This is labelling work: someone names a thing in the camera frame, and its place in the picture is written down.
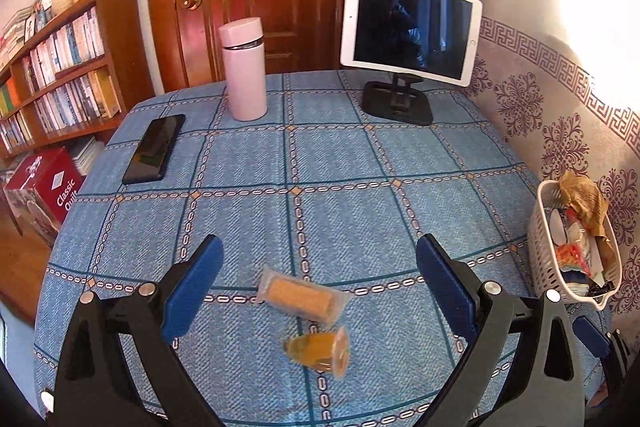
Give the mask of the tan crinkled snack bag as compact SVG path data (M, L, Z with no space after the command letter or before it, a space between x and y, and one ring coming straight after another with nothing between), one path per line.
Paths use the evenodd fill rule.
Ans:
M596 239L603 269L615 265L615 251L606 236L604 221L608 202L588 176L565 171L559 181L563 204L573 209L585 230Z

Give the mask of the orange jelly cup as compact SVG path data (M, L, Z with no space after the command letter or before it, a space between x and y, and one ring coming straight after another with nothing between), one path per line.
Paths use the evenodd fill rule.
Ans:
M288 338L283 343L283 350L290 360L341 379L348 366L350 343L345 327L341 326L336 331Z

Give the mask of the clear brown biscuit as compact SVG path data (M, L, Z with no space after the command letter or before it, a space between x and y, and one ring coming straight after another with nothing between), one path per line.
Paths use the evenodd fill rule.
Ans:
M348 291L291 277L268 265L262 269L256 301L301 319L332 327L352 299Z

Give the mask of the red-edged clear snack packet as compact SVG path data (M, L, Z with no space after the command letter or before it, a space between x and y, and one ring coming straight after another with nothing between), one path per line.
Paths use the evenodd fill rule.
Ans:
M576 271L591 277L588 262L582 255L582 247L576 242L554 247L555 260L561 271Z

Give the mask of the white green printed pouch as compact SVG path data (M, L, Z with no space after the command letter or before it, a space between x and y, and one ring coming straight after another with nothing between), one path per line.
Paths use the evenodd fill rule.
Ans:
M549 212L548 228L554 246L562 246L573 242L572 236L568 231L564 212L558 208L554 208Z

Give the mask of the white plastic basket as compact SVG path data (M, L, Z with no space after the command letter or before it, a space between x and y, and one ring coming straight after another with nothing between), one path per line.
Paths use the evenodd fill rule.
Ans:
M605 245L613 251L613 260L605 269L605 280L613 283L613 288L600 296L578 296L565 283L558 260L555 257L555 245L552 242L547 209L560 209L563 206L560 184L558 181L544 180L537 187L537 200L527 229L527 245L530 269L532 269L533 288L536 296L547 289L555 289L567 305L589 305L598 312L603 311L610 299L622 285L623 262L620 259L613 227L608 216L604 217Z

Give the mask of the red Classic Quilt box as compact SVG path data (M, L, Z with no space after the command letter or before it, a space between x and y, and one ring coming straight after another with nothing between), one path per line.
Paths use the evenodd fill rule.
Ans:
M65 147L49 148L27 155L4 191L18 214L52 247L84 180Z

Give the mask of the blue patterned tablecloth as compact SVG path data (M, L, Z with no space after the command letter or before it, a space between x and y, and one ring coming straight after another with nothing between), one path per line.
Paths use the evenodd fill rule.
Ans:
M230 426L401 426L428 407L464 342L416 269L431 233L483 279L522 291L537 181L459 92L427 83L433 127L364 115L363 72L267 80L267 114L233 119L220 83L144 101L96 158L56 240L38 308L35 368L50 388L83 291L128 295L207 234L224 265L175 341ZM183 114L163 179L122 183L150 122ZM349 291L341 381L288 361L310 324L256 303L264 266Z

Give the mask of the black smartphone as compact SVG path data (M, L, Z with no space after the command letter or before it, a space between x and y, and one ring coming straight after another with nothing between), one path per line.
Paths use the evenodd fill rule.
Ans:
M185 122L183 114L153 119L129 161L122 183L129 185L163 179Z

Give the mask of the wooden bookshelf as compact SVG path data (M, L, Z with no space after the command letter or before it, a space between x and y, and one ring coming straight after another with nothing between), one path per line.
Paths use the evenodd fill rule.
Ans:
M113 131L153 95L137 0L80 0L1 69L1 159Z

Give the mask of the black tablet stand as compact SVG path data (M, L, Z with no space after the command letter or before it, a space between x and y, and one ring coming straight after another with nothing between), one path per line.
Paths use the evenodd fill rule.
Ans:
M426 94L413 89L413 83L423 78L394 74L392 82L369 81L362 90L361 108L378 118L400 121L416 126L431 126L434 116Z

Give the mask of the pink thermos bottle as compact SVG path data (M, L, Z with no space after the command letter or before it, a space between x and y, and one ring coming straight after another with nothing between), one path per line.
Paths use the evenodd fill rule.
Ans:
M218 28L231 115L253 121L267 113L264 32L259 17Z

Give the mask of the white tablet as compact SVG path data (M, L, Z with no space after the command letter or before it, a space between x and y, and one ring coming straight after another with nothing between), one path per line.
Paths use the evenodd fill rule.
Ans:
M340 63L469 86L480 0L344 0Z

